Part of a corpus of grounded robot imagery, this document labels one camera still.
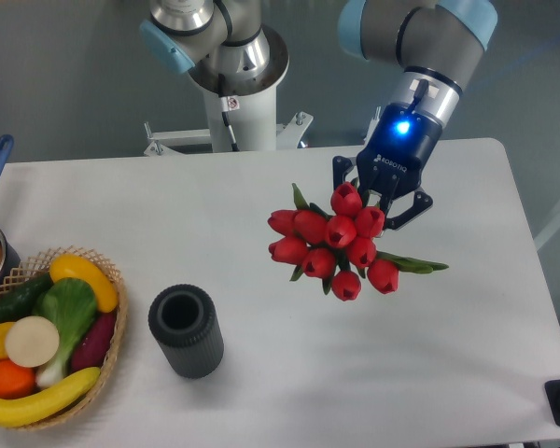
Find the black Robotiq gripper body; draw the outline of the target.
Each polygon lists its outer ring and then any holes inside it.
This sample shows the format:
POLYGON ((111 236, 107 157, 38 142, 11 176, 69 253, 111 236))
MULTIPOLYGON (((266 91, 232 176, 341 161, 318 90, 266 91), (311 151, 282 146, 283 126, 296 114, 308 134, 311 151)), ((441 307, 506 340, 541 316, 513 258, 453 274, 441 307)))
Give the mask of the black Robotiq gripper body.
POLYGON ((396 200, 421 185, 422 172, 439 141, 442 126, 391 104, 357 155, 359 190, 396 200))

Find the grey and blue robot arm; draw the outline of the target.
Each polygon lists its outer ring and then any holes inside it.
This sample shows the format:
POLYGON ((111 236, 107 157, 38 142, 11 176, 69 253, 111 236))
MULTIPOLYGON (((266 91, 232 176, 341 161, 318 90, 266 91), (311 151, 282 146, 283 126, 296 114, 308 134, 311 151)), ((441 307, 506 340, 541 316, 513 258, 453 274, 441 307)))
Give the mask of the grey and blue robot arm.
MULTIPOLYGON (((388 217, 396 230, 432 205, 422 173, 497 25, 488 1, 350 1, 338 20, 342 49, 365 61, 399 65, 402 76, 354 158, 333 160, 333 181, 356 172, 359 191, 382 211, 406 195, 409 209, 388 217)), ((258 1, 154 1, 140 34, 170 71, 202 91, 216 152, 279 147, 276 89, 289 56, 265 25, 258 1)))

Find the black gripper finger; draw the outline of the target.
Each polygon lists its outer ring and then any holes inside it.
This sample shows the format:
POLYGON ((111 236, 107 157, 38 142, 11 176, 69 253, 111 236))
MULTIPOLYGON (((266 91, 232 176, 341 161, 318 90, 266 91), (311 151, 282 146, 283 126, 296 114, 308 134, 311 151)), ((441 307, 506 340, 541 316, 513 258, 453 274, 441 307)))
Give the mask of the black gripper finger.
POLYGON ((422 187, 416 189, 413 193, 412 205, 395 217, 386 217, 384 230, 397 231, 423 215, 427 210, 433 206, 433 198, 428 195, 422 187))
POLYGON ((356 157, 335 156, 332 159, 333 189, 348 182, 359 190, 359 176, 356 157))

